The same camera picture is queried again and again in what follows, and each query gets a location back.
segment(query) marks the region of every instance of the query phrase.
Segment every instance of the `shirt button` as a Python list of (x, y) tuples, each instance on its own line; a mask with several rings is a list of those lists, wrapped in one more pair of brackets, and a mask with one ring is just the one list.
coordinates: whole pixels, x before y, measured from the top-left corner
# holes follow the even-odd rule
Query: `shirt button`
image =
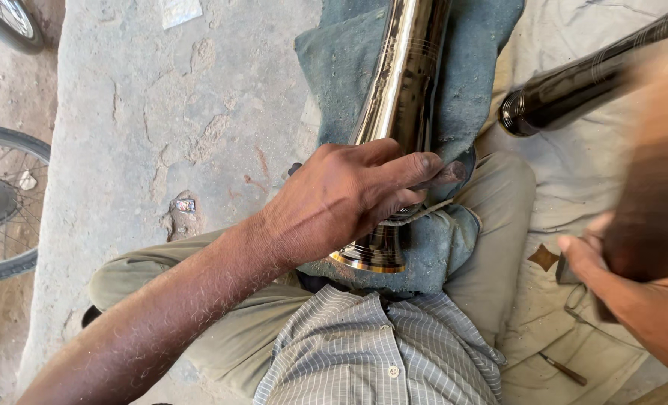
[(389, 370), (387, 370), (387, 373), (389, 373), (389, 376), (391, 378), (399, 377), (399, 367), (393, 365), (392, 367), (389, 367)]

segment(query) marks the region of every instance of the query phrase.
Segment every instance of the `black metal pipe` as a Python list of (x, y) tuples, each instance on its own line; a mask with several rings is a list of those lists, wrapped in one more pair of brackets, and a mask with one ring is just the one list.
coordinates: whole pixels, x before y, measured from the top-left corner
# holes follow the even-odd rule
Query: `black metal pipe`
[(504, 99), (499, 122), (520, 138), (563, 128), (626, 94), (630, 58), (638, 49), (666, 38), (668, 14), (600, 51), (537, 74)]

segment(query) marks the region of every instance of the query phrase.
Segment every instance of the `khaki trousers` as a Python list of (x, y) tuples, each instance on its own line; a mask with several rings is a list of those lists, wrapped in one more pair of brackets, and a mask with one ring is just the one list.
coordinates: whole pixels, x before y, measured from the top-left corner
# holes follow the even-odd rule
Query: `khaki trousers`
[[(447, 280), (444, 292), (494, 346), (509, 317), (519, 263), (534, 204), (534, 172), (517, 155), (497, 152), (480, 160), (457, 203), (473, 210), (483, 230), (469, 260)], [(124, 254), (94, 273), (92, 302), (111, 308), (148, 281), (218, 238), (216, 231)], [(296, 276), (285, 277), (241, 302), (184, 353), (207, 378), (253, 398), (269, 367), (276, 336), (309, 298)]]

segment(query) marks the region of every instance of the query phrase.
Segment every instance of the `flared bell end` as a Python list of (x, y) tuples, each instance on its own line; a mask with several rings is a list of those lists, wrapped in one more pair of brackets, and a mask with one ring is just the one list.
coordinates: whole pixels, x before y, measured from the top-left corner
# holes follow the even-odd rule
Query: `flared bell end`
[(372, 233), (331, 253), (337, 262), (377, 273), (401, 273), (407, 268), (399, 244), (399, 227), (377, 225)]

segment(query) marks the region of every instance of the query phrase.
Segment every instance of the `hairy forearm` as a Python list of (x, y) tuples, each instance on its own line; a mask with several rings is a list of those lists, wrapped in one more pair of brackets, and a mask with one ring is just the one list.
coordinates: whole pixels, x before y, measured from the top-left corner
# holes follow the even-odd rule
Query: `hairy forearm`
[(107, 310), (39, 373), (19, 404), (124, 404), (146, 393), (206, 328), (286, 269), (261, 215)]

